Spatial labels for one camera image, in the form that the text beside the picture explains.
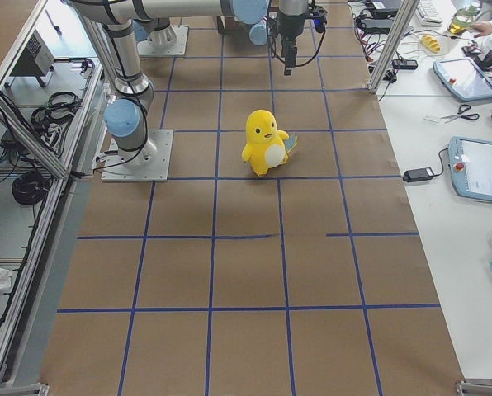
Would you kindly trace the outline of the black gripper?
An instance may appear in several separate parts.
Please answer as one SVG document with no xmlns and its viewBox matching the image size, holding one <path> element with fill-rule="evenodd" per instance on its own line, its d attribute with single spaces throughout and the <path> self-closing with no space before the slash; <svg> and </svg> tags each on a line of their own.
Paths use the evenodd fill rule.
<svg viewBox="0 0 492 396">
<path fill-rule="evenodd" d="M 291 76 L 291 68 L 287 66 L 296 66 L 297 47 L 295 38 L 287 36 L 281 38 L 281 57 L 286 65 L 284 75 Z"/>
</svg>

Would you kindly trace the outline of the person hand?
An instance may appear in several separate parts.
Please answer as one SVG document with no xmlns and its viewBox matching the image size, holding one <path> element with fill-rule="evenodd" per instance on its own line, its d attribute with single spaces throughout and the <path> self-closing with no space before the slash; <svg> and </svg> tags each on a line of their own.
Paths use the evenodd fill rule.
<svg viewBox="0 0 492 396">
<path fill-rule="evenodd" d="M 490 21 L 474 22 L 469 27 L 469 32 L 475 37 L 484 37 L 492 34 L 492 24 Z"/>
</svg>

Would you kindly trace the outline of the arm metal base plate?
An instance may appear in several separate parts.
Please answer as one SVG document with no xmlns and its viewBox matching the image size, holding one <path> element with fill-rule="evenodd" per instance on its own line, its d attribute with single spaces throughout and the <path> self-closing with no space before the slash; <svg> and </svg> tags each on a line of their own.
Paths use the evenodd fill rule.
<svg viewBox="0 0 492 396">
<path fill-rule="evenodd" d="M 173 147 L 173 130 L 149 130 L 148 141 L 131 161 L 133 154 L 121 151 L 106 157 L 103 182 L 165 182 Z"/>
<path fill-rule="evenodd" d="M 189 28 L 184 25 L 167 26 L 147 35 L 145 31 L 137 31 L 138 53 L 146 58 L 183 56 L 187 49 L 188 31 Z"/>
</svg>

